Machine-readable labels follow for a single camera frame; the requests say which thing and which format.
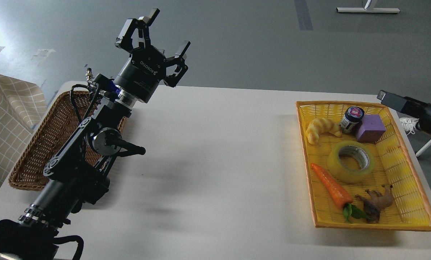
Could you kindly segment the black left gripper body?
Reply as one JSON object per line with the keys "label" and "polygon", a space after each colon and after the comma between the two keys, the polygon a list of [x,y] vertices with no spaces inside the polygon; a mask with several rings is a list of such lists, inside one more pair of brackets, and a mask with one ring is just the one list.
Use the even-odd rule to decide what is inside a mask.
{"label": "black left gripper body", "polygon": [[164,69],[159,67],[164,59],[155,47],[135,48],[113,82],[140,102],[148,103],[164,78]]}

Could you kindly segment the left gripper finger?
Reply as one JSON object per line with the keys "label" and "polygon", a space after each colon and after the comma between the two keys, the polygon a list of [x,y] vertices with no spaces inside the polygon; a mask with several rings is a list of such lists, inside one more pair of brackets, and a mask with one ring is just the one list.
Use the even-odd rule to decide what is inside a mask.
{"label": "left gripper finger", "polygon": [[[185,41],[173,57],[165,57],[163,62],[158,65],[158,79],[162,80],[168,87],[175,87],[186,74],[188,66],[185,64],[186,52],[191,45],[190,41]],[[173,67],[174,72],[167,75],[167,68]]]}
{"label": "left gripper finger", "polygon": [[[151,48],[151,39],[149,34],[149,27],[152,25],[156,17],[159,15],[159,8],[151,10],[149,16],[141,16],[138,19],[131,18],[125,21],[125,24],[116,38],[115,46],[119,49],[133,54],[139,49]],[[133,34],[138,33],[138,46],[133,45]]]}

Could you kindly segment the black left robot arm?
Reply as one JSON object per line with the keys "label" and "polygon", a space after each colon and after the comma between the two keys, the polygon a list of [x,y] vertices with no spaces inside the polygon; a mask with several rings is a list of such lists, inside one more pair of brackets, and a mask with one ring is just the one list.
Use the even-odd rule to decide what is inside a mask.
{"label": "black left robot arm", "polygon": [[45,165],[49,182],[18,221],[0,220],[0,260],[53,260],[59,245],[69,242],[78,244],[72,258],[81,259],[84,240],[59,237],[59,229],[70,224],[68,215],[79,212],[83,203],[95,204],[109,191],[108,173],[116,158],[146,153],[122,138],[121,120],[130,117],[136,102],[147,103],[161,81],[175,87],[188,70],[189,41],[171,57],[151,44],[149,28],[159,12],[155,8],[148,16],[126,20],[115,45],[129,58],[115,79],[98,74],[87,80],[90,106]]}

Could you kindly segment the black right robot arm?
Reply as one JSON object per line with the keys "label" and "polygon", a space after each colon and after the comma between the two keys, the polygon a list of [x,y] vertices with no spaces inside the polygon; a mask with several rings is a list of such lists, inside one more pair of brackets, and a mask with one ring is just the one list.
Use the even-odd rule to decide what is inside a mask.
{"label": "black right robot arm", "polygon": [[402,114],[417,118],[418,129],[431,135],[431,103],[425,103],[411,97],[380,90],[377,99],[382,105],[394,109]]}

